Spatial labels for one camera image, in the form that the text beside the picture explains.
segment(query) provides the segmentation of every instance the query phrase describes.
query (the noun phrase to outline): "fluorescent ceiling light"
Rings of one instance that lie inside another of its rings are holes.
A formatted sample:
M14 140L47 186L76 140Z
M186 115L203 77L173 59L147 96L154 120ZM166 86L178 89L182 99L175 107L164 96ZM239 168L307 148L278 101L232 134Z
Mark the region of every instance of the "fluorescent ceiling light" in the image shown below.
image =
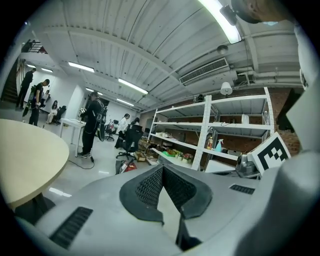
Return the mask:
M236 26L230 25L227 19L221 14L220 9L223 7L218 0L198 0L212 14L224 31L230 44L240 42L241 36Z
M73 63L73 62L69 62L69 65L70 65L71 67L75 67L75 68L78 68L78 69L90 71L90 72L92 72L92 73L95 72L95 70L94 70L92 67L89 67L89 66L80 65L80 64L77 64L77 63Z
M129 86L129 87L131 87L131 88L133 88L133 89L135 89L135 90L139 91L140 93L148 94L148 92L147 92L146 90L141 89L140 87L135 86L134 84L129 83L129 82L127 82L127 81L125 81L125 80L123 80L123 79L121 79L121 78L119 78L119 79L118 79L118 81L119 81L120 83L122 83L122 84L126 85L126 86Z
M46 68L41 68L43 71L48 71L48 72L51 72L51 73L53 73L53 71L51 70L51 69L46 69Z
M118 102L122 102L122 103L125 103L125 104L128 104L128 105L130 105L130 106L134 106L133 104L131 104L131 103L129 103L129 102L126 102L126 101L124 101L124 100L122 100L122 99L119 99L119 98L117 98L116 99Z

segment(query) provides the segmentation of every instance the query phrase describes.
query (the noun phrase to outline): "air vent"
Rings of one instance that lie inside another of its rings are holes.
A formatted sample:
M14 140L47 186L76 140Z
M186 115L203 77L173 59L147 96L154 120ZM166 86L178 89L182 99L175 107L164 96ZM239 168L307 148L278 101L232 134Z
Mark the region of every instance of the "air vent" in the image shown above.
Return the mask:
M57 245L68 249L92 212L92 209L78 207L53 233L50 239Z
M227 63L226 58L217 59L211 63L208 63L202 67L195 69L194 71L191 71L190 73L181 77L179 80L183 84L183 83L189 82L195 78L201 77L207 73L210 73L212 71L216 71L216 70L219 70L222 68L226 68L228 66L229 65Z
M252 195L255 192L254 188L247 187L247 186L240 186L240 185L236 185L236 184L233 184L230 187L230 189L238 191L238 192L246 193L246 194L249 194L249 195Z

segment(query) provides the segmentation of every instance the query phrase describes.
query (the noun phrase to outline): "white floor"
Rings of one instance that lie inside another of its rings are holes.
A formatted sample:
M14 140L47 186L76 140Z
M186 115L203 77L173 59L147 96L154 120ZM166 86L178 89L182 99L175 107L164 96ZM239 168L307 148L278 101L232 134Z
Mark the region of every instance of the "white floor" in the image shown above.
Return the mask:
M29 121L30 114L25 116L23 119L26 123ZM40 114L38 126L51 131L55 134L59 132L59 126L55 124L45 124L47 115L45 113ZM22 121L22 112L15 111L14 104L7 104L6 102L0 103L0 118L1 119L11 119L16 121ZM64 127L62 131L62 138L69 145L69 160L82 166L83 168L91 168L93 163L90 158L80 158L75 157L75 145L70 144L72 135L71 127ZM97 137L94 138L92 156L94 158L94 167L92 169L82 169L70 161L67 162L63 172L60 176L45 190L43 195L50 200L52 200L56 205L60 202L67 200L74 193L79 191L84 186L89 183L113 176L116 173L116 156L123 150L115 149L117 136L114 135L114 141L103 141L101 142ZM79 145L82 147L82 141L80 137ZM142 168L149 166L147 162L136 162L137 168ZM160 197L158 210L163 213L164 218L164 230L168 235L175 241L178 227L180 213L177 211L176 207L172 203L169 195L165 189L162 189Z

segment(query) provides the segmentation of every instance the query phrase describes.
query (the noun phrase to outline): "spray bottle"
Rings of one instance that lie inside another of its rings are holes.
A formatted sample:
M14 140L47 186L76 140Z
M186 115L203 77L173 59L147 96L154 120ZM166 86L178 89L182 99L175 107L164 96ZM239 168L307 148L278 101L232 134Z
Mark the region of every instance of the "spray bottle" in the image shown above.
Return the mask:
M223 138L218 139L218 144L216 145L214 150L217 151L217 152L221 152L222 151L221 144L223 144L223 143L224 143L224 139Z

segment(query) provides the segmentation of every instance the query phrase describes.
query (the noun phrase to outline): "round table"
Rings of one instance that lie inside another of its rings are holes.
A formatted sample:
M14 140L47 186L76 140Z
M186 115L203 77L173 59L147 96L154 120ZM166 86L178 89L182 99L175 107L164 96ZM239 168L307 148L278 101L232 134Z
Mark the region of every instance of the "round table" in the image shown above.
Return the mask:
M63 171L68 157L68 145L54 133L0 119L0 187L10 208L40 195Z

